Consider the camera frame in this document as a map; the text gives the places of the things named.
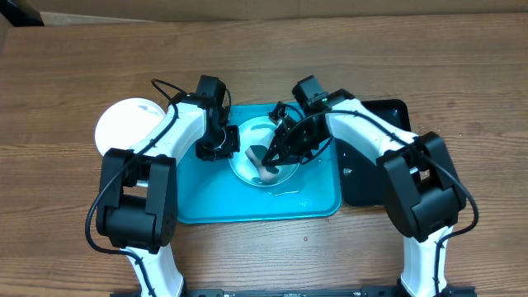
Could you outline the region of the light blue plate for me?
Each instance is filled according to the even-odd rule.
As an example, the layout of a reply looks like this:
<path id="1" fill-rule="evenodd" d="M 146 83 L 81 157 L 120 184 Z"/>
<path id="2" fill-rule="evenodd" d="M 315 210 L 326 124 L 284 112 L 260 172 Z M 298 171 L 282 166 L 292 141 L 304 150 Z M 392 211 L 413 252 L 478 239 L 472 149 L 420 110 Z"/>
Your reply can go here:
<path id="1" fill-rule="evenodd" d="M 257 173 L 257 169 L 248 160 L 245 151 L 251 145 L 263 145 L 269 149 L 271 141 L 275 136 L 276 125 L 265 117 L 259 116 L 246 120 L 239 127 L 240 134 L 240 151 L 235 153 L 229 160 L 230 166 L 234 173 L 244 182 L 252 186 L 276 186 L 294 175 L 297 171 L 298 164 L 276 166 L 279 170 L 277 178 L 270 183 L 263 182 Z"/>

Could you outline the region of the pink white plate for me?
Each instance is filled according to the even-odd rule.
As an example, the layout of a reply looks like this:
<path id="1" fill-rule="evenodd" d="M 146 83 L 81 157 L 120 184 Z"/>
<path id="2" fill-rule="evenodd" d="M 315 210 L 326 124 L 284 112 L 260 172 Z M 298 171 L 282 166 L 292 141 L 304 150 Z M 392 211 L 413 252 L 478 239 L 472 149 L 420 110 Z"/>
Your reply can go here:
<path id="1" fill-rule="evenodd" d="M 128 98 L 109 107 L 95 128 L 95 144 L 104 156 L 112 148 L 128 149 L 143 140 L 166 113 L 155 102 L 144 98 Z"/>

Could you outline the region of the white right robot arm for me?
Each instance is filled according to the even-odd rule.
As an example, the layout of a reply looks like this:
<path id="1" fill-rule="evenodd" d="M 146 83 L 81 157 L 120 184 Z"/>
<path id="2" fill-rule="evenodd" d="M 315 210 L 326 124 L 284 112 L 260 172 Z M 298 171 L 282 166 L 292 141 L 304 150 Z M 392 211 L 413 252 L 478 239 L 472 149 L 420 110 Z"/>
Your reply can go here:
<path id="1" fill-rule="evenodd" d="M 369 111 L 344 89 L 325 92 L 309 76 L 292 94 L 304 115 L 289 119 L 280 103 L 270 114 L 278 129 L 262 164 L 278 167 L 314 158 L 329 138 L 339 139 L 375 166 L 371 178 L 380 187 L 385 211 L 403 235 L 404 296 L 447 296 L 446 244 L 466 206 L 463 189 L 442 138 L 418 136 Z"/>

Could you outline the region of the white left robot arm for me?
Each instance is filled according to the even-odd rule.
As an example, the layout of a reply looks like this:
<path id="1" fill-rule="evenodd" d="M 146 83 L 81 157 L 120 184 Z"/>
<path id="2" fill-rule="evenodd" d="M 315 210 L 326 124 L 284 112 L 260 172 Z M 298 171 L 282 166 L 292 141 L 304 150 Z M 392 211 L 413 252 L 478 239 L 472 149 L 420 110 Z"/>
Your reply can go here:
<path id="1" fill-rule="evenodd" d="M 238 127 L 229 125 L 226 85 L 203 75 L 194 92 L 169 97 L 167 114 L 136 146 L 111 148 L 102 159 L 100 189 L 87 213 L 92 249 L 124 255 L 141 296 L 179 296 L 185 280 L 170 242 L 177 225 L 177 164 L 193 148 L 198 159 L 232 158 L 240 149 Z"/>

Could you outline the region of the green sponge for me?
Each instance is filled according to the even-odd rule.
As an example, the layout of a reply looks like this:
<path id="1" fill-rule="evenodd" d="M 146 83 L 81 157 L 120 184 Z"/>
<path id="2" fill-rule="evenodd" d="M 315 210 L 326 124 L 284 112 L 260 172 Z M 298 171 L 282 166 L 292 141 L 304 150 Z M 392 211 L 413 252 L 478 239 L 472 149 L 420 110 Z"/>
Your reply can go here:
<path id="1" fill-rule="evenodd" d="M 266 183 L 273 182 L 277 179 L 279 170 L 276 167 L 264 166 L 262 159 L 267 153 L 267 148 L 263 145 L 251 145 L 245 151 L 248 160 L 257 169 L 259 178 Z"/>

